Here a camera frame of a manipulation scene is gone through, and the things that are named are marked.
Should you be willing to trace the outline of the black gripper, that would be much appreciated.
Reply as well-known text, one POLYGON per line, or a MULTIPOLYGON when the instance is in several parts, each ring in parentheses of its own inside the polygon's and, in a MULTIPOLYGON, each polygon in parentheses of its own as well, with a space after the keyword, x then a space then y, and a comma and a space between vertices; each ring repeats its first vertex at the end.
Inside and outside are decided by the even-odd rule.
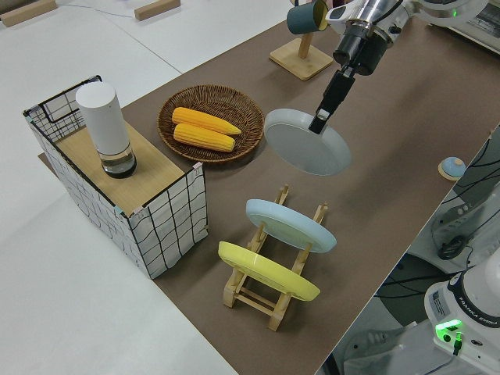
POLYGON ((345 100, 347 94, 355 82, 355 71, 351 67, 337 70, 323 93, 323 108, 317 109, 313 117, 309 131, 314 134, 322 134, 331 114, 345 100))

